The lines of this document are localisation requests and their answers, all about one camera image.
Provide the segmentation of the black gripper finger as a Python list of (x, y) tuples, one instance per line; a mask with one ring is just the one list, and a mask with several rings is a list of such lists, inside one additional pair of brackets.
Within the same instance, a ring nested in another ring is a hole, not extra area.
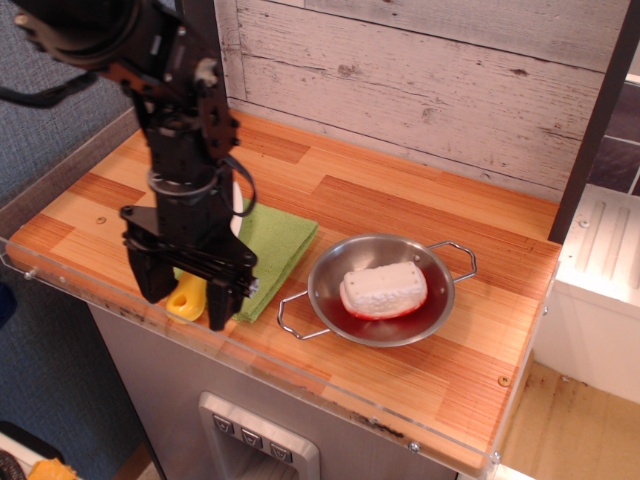
[(235, 281), (209, 281), (206, 286), (209, 328), (221, 331), (227, 321), (238, 313), (245, 298), (243, 286)]
[(128, 248), (128, 260), (142, 296), (151, 304), (170, 295), (178, 285), (171, 250), (142, 251)]

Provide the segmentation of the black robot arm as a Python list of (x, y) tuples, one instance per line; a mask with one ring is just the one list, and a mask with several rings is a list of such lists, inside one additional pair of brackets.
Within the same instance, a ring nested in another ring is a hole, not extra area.
[(226, 97), (217, 44), (157, 1), (22, 1), (15, 22), (34, 47), (79, 69), (37, 93), (3, 100), (53, 107), (98, 78), (132, 100), (151, 151), (152, 207), (124, 206), (124, 242), (142, 296), (158, 302), (182, 270), (206, 283), (209, 326), (220, 331), (257, 288), (256, 255), (232, 232), (231, 151), (238, 123)]

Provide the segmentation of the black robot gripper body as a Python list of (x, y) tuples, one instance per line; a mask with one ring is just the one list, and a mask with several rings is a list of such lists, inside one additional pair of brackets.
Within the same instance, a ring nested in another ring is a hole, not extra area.
[(257, 289), (253, 275), (257, 257), (232, 233), (230, 222), (234, 214), (241, 218), (251, 214), (257, 197), (235, 210), (232, 184), (225, 180), (191, 195), (165, 191), (155, 207), (122, 207), (127, 249), (171, 250), (174, 267), (207, 282), (238, 282), (245, 298), (252, 296)]

